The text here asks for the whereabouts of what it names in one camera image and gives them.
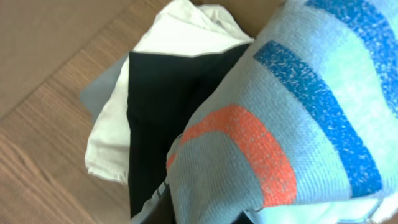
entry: wooden floor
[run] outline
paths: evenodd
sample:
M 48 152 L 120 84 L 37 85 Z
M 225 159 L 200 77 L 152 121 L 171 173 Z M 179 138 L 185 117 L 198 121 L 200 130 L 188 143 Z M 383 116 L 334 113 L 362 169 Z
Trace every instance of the wooden floor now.
M 86 174 L 84 155 L 92 124 L 79 92 L 135 46 L 168 1 L 130 1 L 44 80 L 16 78 L 26 86 L 21 95 L 27 97 L 14 100 L 13 109 L 2 110 L 1 224 L 128 223 L 127 187 Z M 42 84 L 29 91 L 36 86 L 35 78 Z M 9 86 L 7 91 L 18 93 L 21 87 Z

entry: ribbed knit fabric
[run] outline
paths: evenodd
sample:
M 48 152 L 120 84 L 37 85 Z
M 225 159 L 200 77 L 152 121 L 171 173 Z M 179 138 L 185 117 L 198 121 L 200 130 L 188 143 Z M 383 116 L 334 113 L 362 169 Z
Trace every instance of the ribbed knit fabric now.
M 287 1 L 168 154 L 177 222 L 396 192 L 397 12 Z

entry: red stripe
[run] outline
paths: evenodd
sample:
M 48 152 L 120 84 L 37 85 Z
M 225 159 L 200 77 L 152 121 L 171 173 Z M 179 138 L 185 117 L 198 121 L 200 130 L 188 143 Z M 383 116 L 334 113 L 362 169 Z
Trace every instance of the red stripe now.
M 297 195 L 293 168 L 279 143 L 252 113 L 238 105 L 214 111 L 188 128 L 180 145 L 210 131 L 225 133 L 242 151 L 260 182 L 264 207 L 293 203 Z

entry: brown cardboard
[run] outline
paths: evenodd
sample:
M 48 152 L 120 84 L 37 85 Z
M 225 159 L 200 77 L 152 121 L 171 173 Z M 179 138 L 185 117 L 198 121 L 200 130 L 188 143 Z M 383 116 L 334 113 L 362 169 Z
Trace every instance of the brown cardboard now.
M 219 4 L 251 37 L 258 35 L 284 0 L 192 0 L 195 4 Z

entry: black cloth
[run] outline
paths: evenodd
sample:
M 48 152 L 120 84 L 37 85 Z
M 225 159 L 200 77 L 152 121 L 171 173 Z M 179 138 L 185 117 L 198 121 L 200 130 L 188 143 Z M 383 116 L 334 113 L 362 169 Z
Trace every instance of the black cloth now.
M 127 119 L 132 217 L 165 180 L 166 154 L 175 138 L 247 47 L 198 57 L 130 53 Z

